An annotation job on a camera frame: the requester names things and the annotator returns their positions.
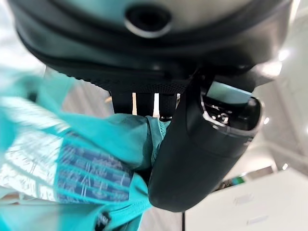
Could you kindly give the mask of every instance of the teal jacket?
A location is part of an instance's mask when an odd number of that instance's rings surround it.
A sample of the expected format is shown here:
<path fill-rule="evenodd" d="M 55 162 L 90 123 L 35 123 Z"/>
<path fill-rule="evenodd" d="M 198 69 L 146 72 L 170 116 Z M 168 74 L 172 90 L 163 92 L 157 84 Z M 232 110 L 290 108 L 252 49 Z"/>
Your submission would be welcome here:
<path fill-rule="evenodd" d="M 13 190 L 46 205 L 1 205 L 0 230 L 137 230 L 151 205 L 136 171 L 152 167 L 168 123 L 65 113 L 61 104 L 76 80 L 15 75 L 0 90 L 0 199 Z"/>

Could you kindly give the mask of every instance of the ceiling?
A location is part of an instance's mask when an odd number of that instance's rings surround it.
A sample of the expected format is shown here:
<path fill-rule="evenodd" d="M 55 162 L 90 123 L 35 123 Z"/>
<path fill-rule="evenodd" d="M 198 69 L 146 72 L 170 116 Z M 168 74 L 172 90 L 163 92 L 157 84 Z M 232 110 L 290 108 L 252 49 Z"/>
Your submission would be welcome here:
<path fill-rule="evenodd" d="M 269 119 L 250 150 L 266 148 L 278 169 L 287 163 L 308 175 L 307 38 L 308 0 L 302 0 L 279 56 L 280 76 L 255 90 L 254 94 L 265 104 Z"/>

